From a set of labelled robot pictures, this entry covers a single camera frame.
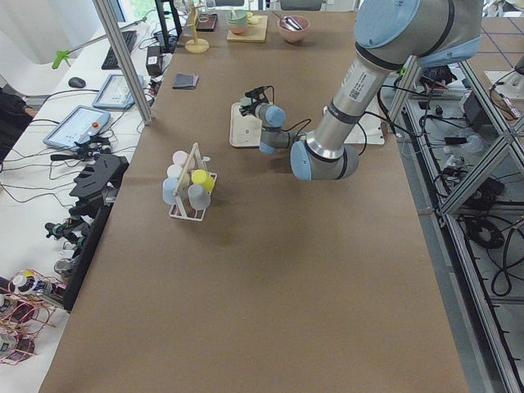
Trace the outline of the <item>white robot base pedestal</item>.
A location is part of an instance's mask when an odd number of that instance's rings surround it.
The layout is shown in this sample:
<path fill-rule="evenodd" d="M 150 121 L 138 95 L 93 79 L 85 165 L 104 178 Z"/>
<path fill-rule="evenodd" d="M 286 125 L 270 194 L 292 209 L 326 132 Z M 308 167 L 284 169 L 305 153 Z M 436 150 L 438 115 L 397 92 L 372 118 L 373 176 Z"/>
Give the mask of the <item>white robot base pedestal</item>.
<path fill-rule="evenodd" d="M 352 129 L 345 143 L 349 144 L 383 145 L 385 138 L 381 128 L 381 120 L 375 115 L 365 114 Z"/>

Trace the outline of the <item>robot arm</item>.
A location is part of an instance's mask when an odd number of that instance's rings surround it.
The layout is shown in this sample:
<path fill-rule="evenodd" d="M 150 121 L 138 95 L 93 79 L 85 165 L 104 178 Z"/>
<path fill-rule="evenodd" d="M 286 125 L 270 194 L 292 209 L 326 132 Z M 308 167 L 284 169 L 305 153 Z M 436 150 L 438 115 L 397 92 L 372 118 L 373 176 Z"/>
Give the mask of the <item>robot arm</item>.
<path fill-rule="evenodd" d="M 295 137 L 285 132 L 284 111 L 269 103 L 262 88 L 245 94 L 239 112 L 261 120 L 260 151 L 290 149 L 291 169 L 299 180 L 346 178 L 359 163 L 346 138 L 389 73 L 410 56 L 423 68 L 474 56 L 482 8 L 481 1 L 366 1 L 354 29 L 356 58 L 315 130 Z"/>

